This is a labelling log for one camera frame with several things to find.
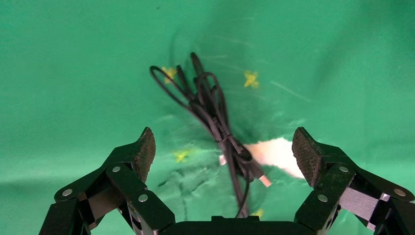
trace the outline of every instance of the yellow cross mark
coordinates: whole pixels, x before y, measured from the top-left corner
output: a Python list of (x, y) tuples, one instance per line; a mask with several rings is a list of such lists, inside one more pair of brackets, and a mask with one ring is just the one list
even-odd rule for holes
[(256, 80), (258, 77), (258, 72), (252, 72), (252, 71), (245, 71), (244, 72), (246, 82), (244, 87), (252, 87), (253, 89), (258, 89), (259, 82)]
[(176, 162), (186, 162), (186, 158), (188, 154), (190, 153), (190, 150), (184, 150), (180, 152), (174, 152), (174, 156), (176, 156)]
[[(171, 79), (174, 79), (174, 75), (176, 75), (177, 71), (174, 68), (166, 68), (162, 67), (161, 69), (163, 72), (165, 72)], [(169, 79), (164, 78), (164, 83), (169, 84), (171, 83)]]
[(261, 218), (263, 214), (264, 214), (263, 209), (259, 209), (256, 212), (252, 213), (253, 216), (258, 216), (259, 218)]

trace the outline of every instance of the textured rubber pad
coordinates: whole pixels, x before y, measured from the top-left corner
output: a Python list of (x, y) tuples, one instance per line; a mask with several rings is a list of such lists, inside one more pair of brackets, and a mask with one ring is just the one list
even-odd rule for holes
[(297, 159), (297, 165), (308, 184), (313, 188), (319, 181), (322, 172), (323, 152), (319, 145), (320, 143), (315, 141), (303, 127), (297, 128), (294, 133), (292, 150)]
[(153, 163), (156, 154), (156, 141), (153, 132), (149, 127), (144, 129), (137, 142), (139, 150), (134, 157), (134, 160), (136, 162), (138, 177), (145, 183), (148, 172), (150, 171), (150, 166)]

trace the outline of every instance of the tangled cable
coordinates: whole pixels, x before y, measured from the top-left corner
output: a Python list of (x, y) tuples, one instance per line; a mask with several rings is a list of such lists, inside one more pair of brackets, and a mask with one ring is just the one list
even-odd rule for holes
[[(180, 66), (176, 66), (180, 84), (176, 83), (173, 78), (156, 66), (150, 67), (150, 74), (173, 100), (188, 110), (202, 123), (212, 135), (213, 139), (219, 144), (228, 163), (235, 197), (239, 207), (236, 217), (247, 217), (249, 215), (247, 200), (250, 182), (258, 178), (266, 186), (269, 186), (271, 183), (265, 177), (261, 166), (252, 158), (251, 153), (231, 134), (225, 96), (218, 79), (213, 73), (204, 71), (202, 63), (195, 53), (191, 53), (190, 58), (196, 72), (196, 77), (193, 79), (196, 89), (195, 94), (192, 92), (192, 88), (189, 86)], [(157, 78), (157, 71), (183, 95), (188, 101), (187, 105), (173, 95), (166, 85)], [(209, 77), (214, 82), (213, 86), (209, 82)], [(242, 192), (237, 175), (240, 175), (246, 182), (244, 193)]]

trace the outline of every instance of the green backdrop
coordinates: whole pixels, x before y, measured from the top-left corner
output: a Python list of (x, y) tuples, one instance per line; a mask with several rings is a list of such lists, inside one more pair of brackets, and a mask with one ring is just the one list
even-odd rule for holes
[[(414, 22), (411, 0), (1, 0), (0, 233), (37, 234), (54, 193), (145, 126), (157, 142), (147, 184), (177, 221), (233, 216), (217, 146), (148, 72), (188, 70), (192, 51), (242, 142), (302, 125), (415, 191)], [(251, 210), (292, 220), (311, 189), (266, 171), (274, 184), (254, 183)], [(131, 233), (116, 211), (93, 230)], [(371, 232), (342, 212), (330, 234)]]

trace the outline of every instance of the silver screw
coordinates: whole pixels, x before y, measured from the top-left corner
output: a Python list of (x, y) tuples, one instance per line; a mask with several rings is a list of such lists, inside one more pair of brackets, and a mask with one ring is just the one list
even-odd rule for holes
[(116, 166), (113, 168), (113, 172), (118, 172), (119, 170), (121, 170), (121, 168), (119, 166)]
[(67, 189), (67, 190), (65, 190), (65, 191), (62, 193), (62, 196), (66, 197), (66, 196), (71, 195), (71, 193), (72, 193), (72, 190), (71, 190), (71, 189)]
[(328, 201), (327, 197), (326, 197), (326, 196), (324, 196), (323, 194), (320, 194), (320, 195), (318, 196), (318, 198), (319, 198), (319, 200), (320, 200), (320, 201), (322, 201), (322, 202), (327, 202), (327, 201)]
[(148, 199), (148, 196), (145, 195), (145, 194), (143, 194), (140, 197), (138, 197), (138, 201), (139, 202), (145, 202), (145, 201), (147, 201), (147, 199)]
[(344, 167), (344, 166), (339, 167), (339, 169), (340, 169), (342, 172), (348, 172), (348, 171), (349, 171), (349, 169), (347, 169), (347, 168), (346, 168), (346, 167)]
[(404, 191), (402, 191), (402, 190), (398, 189), (398, 188), (395, 188), (393, 191), (394, 191), (396, 194), (398, 194), (399, 196), (402, 196), (402, 197), (406, 196), (406, 193), (405, 193)]

